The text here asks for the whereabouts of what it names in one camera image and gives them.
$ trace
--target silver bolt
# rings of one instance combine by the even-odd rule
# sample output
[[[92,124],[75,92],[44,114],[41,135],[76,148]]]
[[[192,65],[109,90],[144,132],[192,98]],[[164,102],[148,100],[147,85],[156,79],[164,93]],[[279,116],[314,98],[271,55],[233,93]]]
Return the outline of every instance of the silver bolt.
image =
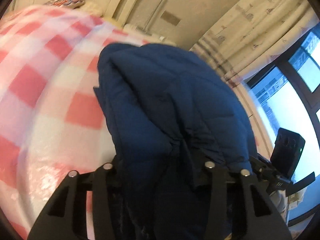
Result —
[[[250,176],[250,171],[248,171],[246,169],[241,170],[240,173],[242,176],[245,176],[245,177]]]
[[[75,176],[78,175],[78,171],[70,171],[70,172],[68,173],[68,175],[69,175],[69,177],[74,178]]]
[[[111,163],[106,163],[103,165],[103,168],[105,170],[111,170],[113,168],[113,165]]]
[[[206,168],[212,169],[214,168],[216,165],[214,164],[214,162],[205,162],[204,166],[206,166]]]

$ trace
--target floral pillow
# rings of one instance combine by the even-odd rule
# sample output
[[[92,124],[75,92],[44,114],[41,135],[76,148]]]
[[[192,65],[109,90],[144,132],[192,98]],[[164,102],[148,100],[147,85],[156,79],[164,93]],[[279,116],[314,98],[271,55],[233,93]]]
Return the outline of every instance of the floral pillow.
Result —
[[[49,2],[46,2],[44,5],[74,9],[84,4],[85,0],[50,0]]]

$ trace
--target curtain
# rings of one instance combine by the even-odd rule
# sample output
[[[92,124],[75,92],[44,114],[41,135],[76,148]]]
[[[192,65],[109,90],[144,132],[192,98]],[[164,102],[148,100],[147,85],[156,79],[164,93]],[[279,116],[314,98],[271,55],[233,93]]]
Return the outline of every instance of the curtain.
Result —
[[[318,22],[307,0],[240,0],[190,51],[236,87]]]

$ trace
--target bed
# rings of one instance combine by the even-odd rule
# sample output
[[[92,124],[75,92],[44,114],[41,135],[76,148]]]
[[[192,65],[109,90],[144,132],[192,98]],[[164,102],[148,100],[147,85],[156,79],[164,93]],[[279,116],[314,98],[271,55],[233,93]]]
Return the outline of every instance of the bed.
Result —
[[[113,42],[147,43],[57,7],[31,6],[1,23],[0,206],[24,239],[70,170],[94,171],[115,155],[92,90],[99,54]]]

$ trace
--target pillow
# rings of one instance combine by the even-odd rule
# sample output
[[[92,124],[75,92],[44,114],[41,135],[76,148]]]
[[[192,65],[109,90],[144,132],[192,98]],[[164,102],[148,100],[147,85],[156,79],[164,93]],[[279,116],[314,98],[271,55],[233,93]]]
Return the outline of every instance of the pillow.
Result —
[[[81,6],[80,8],[77,8],[77,10],[84,11],[96,17],[101,17],[103,15],[102,7],[91,1],[87,1],[85,5]]]
[[[50,0],[49,2],[46,2],[44,5],[74,9],[84,4],[85,0]]]

